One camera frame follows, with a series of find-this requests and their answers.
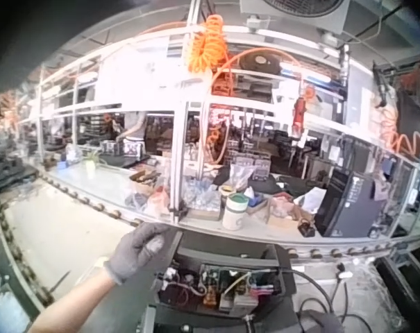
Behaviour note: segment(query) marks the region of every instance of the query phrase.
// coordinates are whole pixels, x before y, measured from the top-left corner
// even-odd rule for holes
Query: shelf
[[[122,216],[126,220],[142,219],[145,221],[169,223],[170,220],[167,217],[159,219],[153,216],[147,216],[125,206],[125,198],[131,192],[131,184],[128,181],[130,174],[131,171],[128,170],[99,167],[96,169],[95,176],[88,178],[86,168],[82,163],[71,166],[68,169],[48,172],[49,176],[60,182],[63,186],[69,186],[79,193],[89,194],[97,202],[111,205],[113,209],[118,208],[122,211]],[[263,216],[245,218],[243,228],[235,232],[224,229],[221,221],[206,221],[186,217],[180,222],[180,227],[220,237],[311,248],[313,246],[356,246],[359,248],[363,245],[385,244],[390,241],[384,236],[381,236],[379,239],[336,239],[325,238],[317,234],[312,238],[304,238],[297,230],[297,223],[289,225],[288,228],[280,229],[268,226],[265,224],[264,219],[265,217]]]
[[[119,210],[122,218],[128,222],[142,220],[168,223],[169,217],[163,219],[149,216],[125,205],[126,197],[132,192],[128,179],[132,174],[132,171],[125,169],[100,166],[96,168],[94,177],[88,178],[84,163],[48,172],[62,187],[71,187],[74,191],[88,195],[93,204],[102,203],[109,206],[108,210]]]

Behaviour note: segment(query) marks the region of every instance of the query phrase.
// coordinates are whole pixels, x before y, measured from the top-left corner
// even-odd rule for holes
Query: white floor
[[[132,227],[77,203],[41,181],[37,184],[41,186],[38,193],[11,202],[6,218],[26,261],[47,289],[70,272],[53,293],[57,299],[97,258],[112,253]]]
[[[2,194],[1,201],[10,202],[6,218],[25,260],[42,285],[50,289],[69,272],[53,292],[55,299],[59,299],[98,258],[109,255],[132,227],[76,202],[41,180],[35,182],[35,187],[37,189],[27,195],[18,189]],[[364,262],[357,266],[348,263],[347,267],[355,273],[348,281],[349,313],[365,317],[374,332],[394,332],[399,317],[388,311],[393,306],[379,275]],[[334,265],[306,266],[305,272],[320,281],[329,294],[332,293]],[[321,294],[312,286],[303,280],[296,282],[298,293],[294,296],[294,304],[297,309],[307,297],[322,300]],[[339,288],[334,306],[337,314],[344,311],[343,287]],[[318,309],[318,305],[309,302],[307,308]],[[353,318],[346,319],[345,326],[346,332],[366,332],[365,327]]]

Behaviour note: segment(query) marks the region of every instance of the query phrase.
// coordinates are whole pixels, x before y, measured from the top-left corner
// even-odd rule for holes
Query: red component
[[[305,99],[299,97],[294,104],[294,116],[292,126],[292,137],[300,138],[304,131]]]

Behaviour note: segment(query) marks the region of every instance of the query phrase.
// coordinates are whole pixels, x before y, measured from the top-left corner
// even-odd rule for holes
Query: black cable
[[[316,287],[316,289],[318,289],[322,293],[322,295],[325,297],[325,299],[327,301],[327,305],[328,305],[328,312],[330,312],[331,314],[335,313],[333,311],[332,301],[328,297],[326,291],[316,281],[314,281],[310,276],[308,276],[308,275],[306,275],[306,274],[304,274],[300,271],[296,271],[294,269],[291,269],[291,268],[281,267],[280,269],[281,269],[281,271],[283,271],[285,273],[293,273],[293,274],[299,275],[302,278],[306,279],[309,283],[313,284]]]
[[[341,323],[344,324],[344,321],[346,320],[346,317],[348,315],[348,288],[347,288],[347,283],[344,282],[344,294],[345,294],[345,298],[346,298],[346,308],[344,310],[344,317],[341,320]]]
[[[363,323],[363,324],[365,325],[365,327],[368,329],[368,331],[369,331],[370,333],[373,333],[373,330],[371,329],[371,327],[370,327],[369,323],[368,323],[368,322],[366,322],[366,321],[365,321],[365,319],[363,319],[363,317],[358,316],[357,314],[347,314],[347,315],[345,315],[345,316],[339,316],[339,318],[341,318],[341,317],[344,317],[344,318],[347,318],[347,317],[356,318],[356,319],[358,319],[361,323]]]
[[[333,290],[333,294],[332,294],[332,298],[331,298],[332,304],[333,304],[333,300],[335,299],[335,296],[336,296],[336,293],[337,293],[337,290],[338,290],[340,284],[341,284],[341,280],[337,280],[335,290]]]
[[[302,312],[302,310],[303,310],[303,308],[304,308],[304,305],[306,304],[306,302],[310,302],[310,301],[312,301],[312,302],[316,302],[316,303],[318,303],[319,305],[321,305],[321,307],[322,307],[322,309],[323,309],[323,311],[325,312],[325,313],[327,313],[327,308],[326,308],[326,306],[320,301],[320,300],[318,300],[317,298],[314,298],[314,297],[310,297],[310,298],[307,298],[307,299],[305,299],[302,303],[301,303],[301,306],[299,307],[299,313],[301,313]]]

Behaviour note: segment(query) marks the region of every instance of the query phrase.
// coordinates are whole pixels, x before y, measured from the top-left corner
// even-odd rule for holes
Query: white container
[[[242,228],[242,219],[249,205],[249,199],[244,194],[231,194],[226,200],[222,226],[230,231]]]
[[[94,179],[96,175],[96,164],[92,160],[85,161],[86,175],[88,179]]]

